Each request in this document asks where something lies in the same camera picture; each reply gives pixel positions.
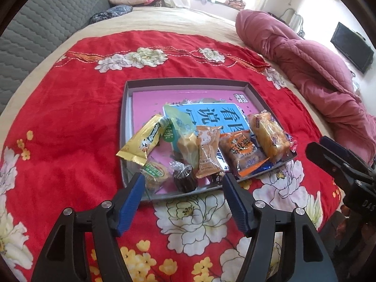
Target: orange snack package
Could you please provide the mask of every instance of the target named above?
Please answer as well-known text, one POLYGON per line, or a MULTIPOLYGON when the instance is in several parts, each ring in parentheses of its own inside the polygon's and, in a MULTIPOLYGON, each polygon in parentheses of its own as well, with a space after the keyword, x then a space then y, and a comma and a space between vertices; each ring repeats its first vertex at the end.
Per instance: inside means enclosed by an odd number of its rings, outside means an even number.
POLYGON ((278 162, 285 154, 288 154, 291 142, 270 112, 263 111, 249 115, 248 121, 266 156, 270 157, 270 161, 278 162))
POLYGON ((245 177, 268 160, 260 149, 250 141, 250 131, 221 134, 220 149, 231 161, 234 171, 245 177))

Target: yellow snack wrapper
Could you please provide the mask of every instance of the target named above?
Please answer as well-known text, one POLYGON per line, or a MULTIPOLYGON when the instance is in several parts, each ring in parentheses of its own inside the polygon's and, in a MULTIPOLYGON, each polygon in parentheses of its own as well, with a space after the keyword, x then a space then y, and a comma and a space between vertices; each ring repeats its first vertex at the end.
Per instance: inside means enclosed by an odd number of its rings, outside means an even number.
POLYGON ((119 150, 116 156, 144 166, 147 156, 159 142, 170 120, 162 115, 153 116, 129 141, 119 150))

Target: quilted pink comforter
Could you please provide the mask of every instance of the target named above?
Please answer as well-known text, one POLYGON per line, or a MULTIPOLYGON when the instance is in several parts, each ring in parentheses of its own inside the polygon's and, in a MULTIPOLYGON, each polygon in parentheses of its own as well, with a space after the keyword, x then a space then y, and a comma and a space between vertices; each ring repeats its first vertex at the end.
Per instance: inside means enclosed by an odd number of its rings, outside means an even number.
POLYGON ((240 39, 277 63, 300 93, 331 124, 335 140, 366 162, 376 153, 376 118, 354 94, 344 61, 325 46, 300 38, 264 12, 242 10, 236 18, 240 39))

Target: green snack package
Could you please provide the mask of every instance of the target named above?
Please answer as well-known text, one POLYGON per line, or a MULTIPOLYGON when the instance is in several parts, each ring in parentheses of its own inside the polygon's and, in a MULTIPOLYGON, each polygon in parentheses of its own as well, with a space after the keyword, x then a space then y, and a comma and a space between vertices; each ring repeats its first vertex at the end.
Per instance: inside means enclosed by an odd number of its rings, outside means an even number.
POLYGON ((199 166, 199 145, 197 136, 194 134, 196 127, 191 117, 185 112, 170 105, 164 105, 166 116, 171 120, 176 134, 174 134, 172 148, 181 153, 184 161, 193 166, 199 166))

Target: blue gripper pad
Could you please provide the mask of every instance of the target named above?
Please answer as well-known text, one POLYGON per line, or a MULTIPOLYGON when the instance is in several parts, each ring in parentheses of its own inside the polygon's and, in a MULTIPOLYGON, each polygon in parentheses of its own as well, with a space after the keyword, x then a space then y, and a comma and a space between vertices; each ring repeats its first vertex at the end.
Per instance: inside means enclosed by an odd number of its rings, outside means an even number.
POLYGON ((140 174, 135 180, 134 177, 129 183, 135 181, 131 191, 129 192, 128 198, 125 200, 123 206, 119 210, 119 223, 116 228, 117 236, 121 236, 125 231, 130 228, 133 217, 136 214, 138 205, 140 204, 142 195, 145 191, 145 176, 140 174))

